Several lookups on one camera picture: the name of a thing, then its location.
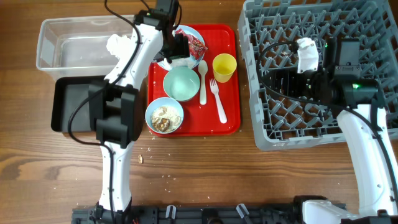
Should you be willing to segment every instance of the gray basket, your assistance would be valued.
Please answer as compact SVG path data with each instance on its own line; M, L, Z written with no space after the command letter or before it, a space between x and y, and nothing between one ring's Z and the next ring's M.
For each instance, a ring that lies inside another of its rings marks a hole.
M259 52L270 44L302 37L315 40L320 63L325 39L361 41L361 76L381 84L388 104L390 138L398 138L398 30L387 0L248 0L238 27L248 73L254 138L259 149L304 148L345 141L331 113L317 116L325 107L273 99L259 84ZM297 66L287 46L274 50L262 60L263 75L268 70Z

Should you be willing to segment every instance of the spoon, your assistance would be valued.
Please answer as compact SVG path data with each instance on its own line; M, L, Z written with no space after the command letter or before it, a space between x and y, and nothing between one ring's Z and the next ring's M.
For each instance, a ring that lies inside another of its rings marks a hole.
M207 63L204 60L201 60L199 62L198 66L199 73L201 75L201 81L200 81L200 104L205 105L207 102L206 99L206 81L205 81L205 75L207 73Z

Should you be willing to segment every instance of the red placemat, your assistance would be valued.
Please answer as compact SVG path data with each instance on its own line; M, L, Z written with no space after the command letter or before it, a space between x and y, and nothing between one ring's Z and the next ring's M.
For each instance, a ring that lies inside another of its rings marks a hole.
M181 127L166 136L208 136L232 134L241 125L241 111L239 102L238 73L234 72L226 83L217 83L220 90L219 96L223 104L227 123L221 124L218 117L217 105L214 94L210 90L209 80L214 78L213 59L222 53L231 54L236 58L235 35L233 30L224 24L187 25L197 30L205 40L208 50L204 61L207 62L206 97L207 104L199 103L200 91L188 102L180 102L184 110L184 119ZM167 97L163 90L163 79L167 71L153 64L148 73L148 104L160 98Z

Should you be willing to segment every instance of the wooden table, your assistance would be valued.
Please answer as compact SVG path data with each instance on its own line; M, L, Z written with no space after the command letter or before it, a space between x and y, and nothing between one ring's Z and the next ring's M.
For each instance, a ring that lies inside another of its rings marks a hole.
M73 208L94 205L100 197L101 153L51 130L54 81L35 67L37 38L44 19L108 12L100 0L12 2L0 3L0 223L69 223ZM225 23L236 30L242 4L182 0L182 23ZM144 8L137 0L109 6L120 14ZM346 143L276 152L254 145L239 48L238 55L240 131L153 140L145 127L131 160L133 204L259 205L315 194L357 212L358 188ZM95 138L92 133L79 137Z

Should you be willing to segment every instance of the yellow cup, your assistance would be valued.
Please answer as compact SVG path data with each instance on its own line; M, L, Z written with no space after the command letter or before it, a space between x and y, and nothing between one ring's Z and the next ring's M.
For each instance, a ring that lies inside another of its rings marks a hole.
M236 59L230 54L219 54L213 60L214 78L220 83L227 82L236 70Z

